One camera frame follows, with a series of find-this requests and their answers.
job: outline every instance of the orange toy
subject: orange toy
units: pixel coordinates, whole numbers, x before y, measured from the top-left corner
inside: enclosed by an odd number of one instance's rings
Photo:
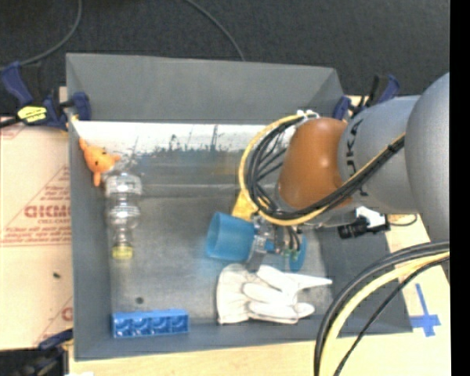
[[[78,142],[84,152],[87,167],[94,173],[94,185],[99,186],[101,183],[101,174],[110,171],[115,165],[115,162],[119,161],[121,158],[118,154],[108,154],[102,147],[89,146],[83,138],[80,138]]]

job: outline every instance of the blue plastic cup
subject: blue plastic cup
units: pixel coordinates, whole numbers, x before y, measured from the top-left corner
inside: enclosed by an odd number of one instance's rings
[[[252,222],[217,211],[207,234],[207,255],[231,262],[245,262],[251,254],[255,228]]]

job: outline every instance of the blue toy block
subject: blue toy block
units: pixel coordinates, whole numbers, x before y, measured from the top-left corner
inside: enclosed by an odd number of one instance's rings
[[[115,338],[180,334],[190,331],[190,321],[183,309],[116,312],[112,315],[112,330]]]

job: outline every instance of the white work glove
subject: white work glove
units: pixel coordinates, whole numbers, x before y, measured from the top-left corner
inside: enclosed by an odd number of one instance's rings
[[[231,324],[256,319],[296,324],[315,312],[313,305],[298,302],[298,292],[331,283],[324,277],[283,273],[267,265],[261,265],[257,273],[248,272],[239,263],[228,265],[218,279],[218,322]]]

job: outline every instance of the clear plastic bottle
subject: clear plastic bottle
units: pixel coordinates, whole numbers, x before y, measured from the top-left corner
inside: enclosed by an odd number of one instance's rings
[[[111,255],[130,259],[133,255],[132,230],[139,224],[139,199],[143,194],[141,178],[131,172],[118,172],[105,180],[106,221],[113,231]]]

